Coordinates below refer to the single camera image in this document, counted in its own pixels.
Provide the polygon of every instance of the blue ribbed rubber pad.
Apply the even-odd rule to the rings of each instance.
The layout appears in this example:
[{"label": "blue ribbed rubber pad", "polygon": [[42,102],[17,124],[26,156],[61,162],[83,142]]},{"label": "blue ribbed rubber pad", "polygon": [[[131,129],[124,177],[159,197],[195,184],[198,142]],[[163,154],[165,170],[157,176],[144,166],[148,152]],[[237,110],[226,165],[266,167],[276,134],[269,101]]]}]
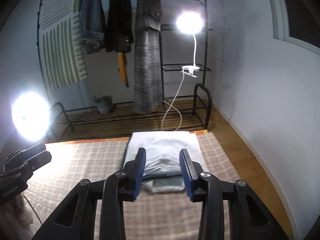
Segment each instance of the blue ribbed rubber pad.
[{"label": "blue ribbed rubber pad", "polygon": [[179,154],[179,164],[180,164],[181,173],[184,181],[184,186],[186,188],[187,196],[190,198],[190,201],[192,201],[193,195],[194,195],[193,180],[189,172],[187,161],[185,159],[185,156],[182,150],[180,151],[180,154]]},{"label": "blue ribbed rubber pad", "polygon": [[146,157],[147,157],[146,149],[143,149],[142,157],[140,159],[138,170],[135,177],[135,185],[134,185],[134,191],[133,191],[134,200],[137,199],[140,193],[144,167],[146,165]]}]

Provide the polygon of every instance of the glowing lamp head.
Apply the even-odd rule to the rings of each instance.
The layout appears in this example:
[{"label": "glowing lamp head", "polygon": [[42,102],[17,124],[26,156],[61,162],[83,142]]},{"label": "glowing lamp head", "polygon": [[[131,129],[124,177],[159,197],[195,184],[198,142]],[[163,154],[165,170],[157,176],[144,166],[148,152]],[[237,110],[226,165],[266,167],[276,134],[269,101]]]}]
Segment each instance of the glowing lamp head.
[{"label": "glowing lamp head", "polygon": [[202,19],[200,15],[195,12],[185,12],[181,16],[179,16],[177,20],[177,27],[183,33],[198,33],[199,31],[201,31],[202,26]]},{"label": "glowing lamp head", "polygon": [[12,106],[12,120],[23,137],[37,141],[45,135],[49,127],[49,106],[36,93],[23,94]]}]

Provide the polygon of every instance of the dark window pane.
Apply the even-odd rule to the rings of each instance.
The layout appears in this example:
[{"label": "dark window pane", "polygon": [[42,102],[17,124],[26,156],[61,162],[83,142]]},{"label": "dark window pane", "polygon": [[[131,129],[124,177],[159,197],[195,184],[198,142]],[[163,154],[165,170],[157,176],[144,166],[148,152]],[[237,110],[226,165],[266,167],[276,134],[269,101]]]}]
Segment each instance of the dark window pane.
[{"label": "dark window pane", "polygon": [[290,37],[320,48],[320,27],[302,0],[285,0],[289,17]]}]

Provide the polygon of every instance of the checkered tablecloth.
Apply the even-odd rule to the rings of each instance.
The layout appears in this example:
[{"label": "checkered tablecloth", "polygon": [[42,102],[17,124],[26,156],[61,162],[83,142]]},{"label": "checkered tablecloth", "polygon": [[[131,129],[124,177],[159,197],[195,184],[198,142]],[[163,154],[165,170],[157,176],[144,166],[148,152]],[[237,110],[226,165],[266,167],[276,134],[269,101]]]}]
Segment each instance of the checkered tablecloth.
[{"label": "checkered tablecloth", "polygon": [[[235,168],[212,133],[197,136],[209,171],[220,180],[239,179]],[[25,191],[40,219],[45,219],[83,178],[97,181],[119,170],[127,141],[48,144],[52,161],[34,172]],[[228,206],[225,204],[225,239],[229,239]],[[95,239],[99,239],[101,202],[98,201]],[[137,201],[124,203],[127,239],[197,239],[201,203],[186,193],[155,194],[142,190]],[[35,218],[33,231],[40,227]]]}]

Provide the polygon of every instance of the window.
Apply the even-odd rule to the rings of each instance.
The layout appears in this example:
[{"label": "window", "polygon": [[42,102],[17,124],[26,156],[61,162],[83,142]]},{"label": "window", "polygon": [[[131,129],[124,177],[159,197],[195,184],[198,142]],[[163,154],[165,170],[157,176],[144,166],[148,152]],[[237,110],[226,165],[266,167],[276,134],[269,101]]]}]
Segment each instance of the window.
[{"label": "window", "polygon": [[320,55],[320,25],[303,0],[270,0],[273,38]]}]

